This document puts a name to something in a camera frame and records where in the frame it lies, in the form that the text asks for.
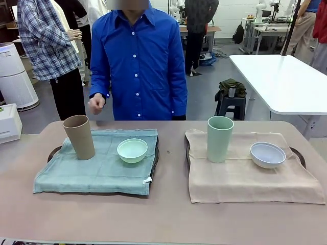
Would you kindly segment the person's right hand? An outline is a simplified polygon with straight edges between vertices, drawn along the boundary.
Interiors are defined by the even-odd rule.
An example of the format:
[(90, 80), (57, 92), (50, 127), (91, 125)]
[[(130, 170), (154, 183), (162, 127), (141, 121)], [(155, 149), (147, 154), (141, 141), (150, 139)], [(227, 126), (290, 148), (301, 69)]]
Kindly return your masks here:
[(100, 114), (105, 104), (106, 104), (106, 98), (104, 98), (103, 95), (100, 93), (94, 94), (94, 96), (90, 98), (88, 102), (90, 111), (94, 115)]

